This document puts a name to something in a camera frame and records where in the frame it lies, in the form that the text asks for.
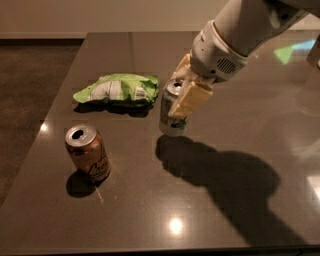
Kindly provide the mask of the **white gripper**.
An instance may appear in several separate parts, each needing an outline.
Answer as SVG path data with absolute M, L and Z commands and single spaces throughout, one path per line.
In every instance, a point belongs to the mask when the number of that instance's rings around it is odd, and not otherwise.
M 182 86 L 168 115 L 188 118 L 213 95 L 213 80 L 205 78 L 228 81 L 247 63 L 248 58 L 231 49 L 219 35 L 214 21 L 209 21 L 195 37 L 190 54 L 182 58 L 171 76 L 173 82 L 181 82 Z M 202 77 L 191 75 L 191 69 Z

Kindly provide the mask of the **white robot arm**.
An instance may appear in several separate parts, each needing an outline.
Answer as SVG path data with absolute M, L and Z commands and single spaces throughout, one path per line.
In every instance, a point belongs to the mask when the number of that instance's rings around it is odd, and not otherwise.
M 189 117 L 213 95 L 214 83 L 230 80 L 259 46 L 308 14 L 320 17 L 320 0 L 229 0 L 173 73 L 182 88 L 169 116 Z

